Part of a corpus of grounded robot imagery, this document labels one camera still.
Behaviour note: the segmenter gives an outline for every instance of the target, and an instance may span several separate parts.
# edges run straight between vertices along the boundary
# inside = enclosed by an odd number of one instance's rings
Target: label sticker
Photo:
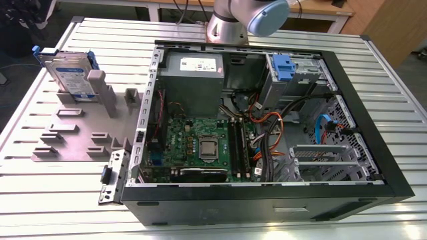
[[[347,15],[347,16],[351,16],[351,15],[352,15],[351,12],[342,12],[342,11],[338,11],[336,14],[338,14],[338,15]]]
[[[256,101],[254,102],[255,107],[258,108],[258,110],[262,110],[263,105]]]
[[[57,67],[56,71],[71,95],[83,99],[95,97],[93,89],[85,80],[85,72],[81,68]]]
[[[254,174],[260,176],[263,174],[263,169],[262,168],[255,168]]]
[[[179,70],[181,70],[181,71],[199,71],[199,72],[216,72],[215,58],[183,57],[180,59]]]

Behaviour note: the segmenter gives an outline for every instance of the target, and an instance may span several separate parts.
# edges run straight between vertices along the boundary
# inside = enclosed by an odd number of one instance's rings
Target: motherboard
[[[224,178],[223,182],[251,182],[248,139],[254,133],[254,124],[243,119],[171,118],[164,151],[149,152],[148,179],[187,182],[188,176],[195,181],[195,175],[211,175]]]

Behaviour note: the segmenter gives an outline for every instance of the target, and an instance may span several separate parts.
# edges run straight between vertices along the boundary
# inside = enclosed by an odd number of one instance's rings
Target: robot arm
[[[207,26],[212,43],[242,45],[248,32],[255,36],[271,35],[290,15],[287,0],[215,0],[214,15]]]

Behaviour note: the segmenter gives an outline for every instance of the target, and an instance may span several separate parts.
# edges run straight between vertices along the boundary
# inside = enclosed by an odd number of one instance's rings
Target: slatted aluminum table
[[[204,28],[85,18],[69,24],[56,47],[91,48],[113,91],[143,92],[156,39],[203,42]],[[0,135],[0,237],[427,239],[427,114],[372,43],[354,35],[278,31],[250,36],[250,44],[336,53],[416,196],[336,222],[143,226],[124,206],[97,206],[103,162],[31,160],[60,106],[59,87],[43,69]]]

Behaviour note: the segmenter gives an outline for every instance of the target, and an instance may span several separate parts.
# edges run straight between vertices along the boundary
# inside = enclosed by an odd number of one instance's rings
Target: metal case frame
[[[129,208],[131,212],[144,225],[286,221],[286,218],[278,219],[275,217],[275,213],[280,212],[283,208],[299,207],[292,206],[292,204],[295,204],[295,200],[306,201],[308,205],[318,205],[319,209],[323,208],[326,202],[340,200],[336,202],[334,207],[330,206],[328,208],[324,208],[326,210],[322,214],[318,214],[311,219],[304,219],[304,221],[339,220],[376,205],[396,203],[414,196],[410,184],[399,169],[394,156],[388,150],[334,52],[175,41],[156,41],[155,44],[157,45],[157,49],[168,51],[168,48],[173,48],[180,52],[198,51],[202,53],[235,52],[271,54],[280,51],[298,51],[299,53],[319,54],[324,59],[331,77],[334,78],[338,89],[340,90],[339,94],[343,97],[343,101],[352,115],[355,126],[359,129],[359,133],[375,159],[380,176],[384,180],[384,185],[316,185],[310,184],[310,182],[304,185],[295,186],[266,184],[259,187],[181,187],[179,184],[171,184],[169,186],[163,187],[128,187],[125,185],[120,202]],[[161,56],[159,56],[156,51],[157,50],[155,49],[151,65],[152,68],[149,68],[151,82],[156,80],[156,64],[161,62],[157,60]],[[145,92],[145,94],[149,93],[149,91],[153,91],[153,85],[151,85],[151,83],[147,85],[147,91],[148,92]],[[140,115],[135,136],[136,144],[139,142],[137,138],[141,137],[141,135],[145,137],[144,134],[141,134],[145,129],[144,124],[147,124],[143,120],[144,118]],[[137,151],[137,146],[133,147],[132,157],[135,156],[135,151]],[[129,169],[132,169],[132,162],[133,159],[129,160]],[[128,171],[127,177],[129,178],[131,176],[132,173]],[[260,213],[258,219],[248,218],[243,220],[243,218],[234,217],[234,215],[239,215],[243,211],[258,212],[258,210],[252,208],[255,202],[258,206],[263,206],[259,207],[259,210],[262,210],[264,206],[268,206],[274,211],[271,213]],[[187,209],[190,211],[192,209],[191,206],[196,206],[204,210],[202,213],[196,213],[196,215],[199,214],[196,220],[184,218],[184,220],[180,221],[177,218],[180,217],[179,214],[183,211],[181,209]],[[226,209],[231,214],[228,213],[222,215],[224,213],[224,206],[230,206]],[[163,218],[148,217],[149,214],[156,212],[163,213]]]

